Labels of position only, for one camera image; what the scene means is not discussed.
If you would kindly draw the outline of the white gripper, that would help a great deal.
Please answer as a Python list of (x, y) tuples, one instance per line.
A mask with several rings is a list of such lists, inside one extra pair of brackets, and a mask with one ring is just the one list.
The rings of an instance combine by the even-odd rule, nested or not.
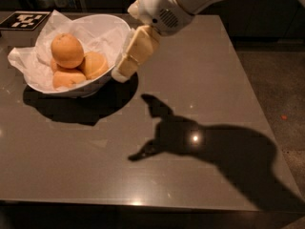
[(136, 0), (128, 14), (145, 26), (131, 30), (115, 62), (112, 78), (120, 83), (128, 81), (155, 53), (160, 34), (174, 35), (193, 21), (175, 0)]

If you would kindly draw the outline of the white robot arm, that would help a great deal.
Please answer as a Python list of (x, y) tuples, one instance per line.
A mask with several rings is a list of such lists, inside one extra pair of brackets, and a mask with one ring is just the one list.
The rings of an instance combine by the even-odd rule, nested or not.
[(187, 27), (201, 11), (224, 0), (136, 0), (128, 14), (142, 23), (128, 35), (112, 70), (112, 78), (128, 81), (157, 50), (161, 36)]

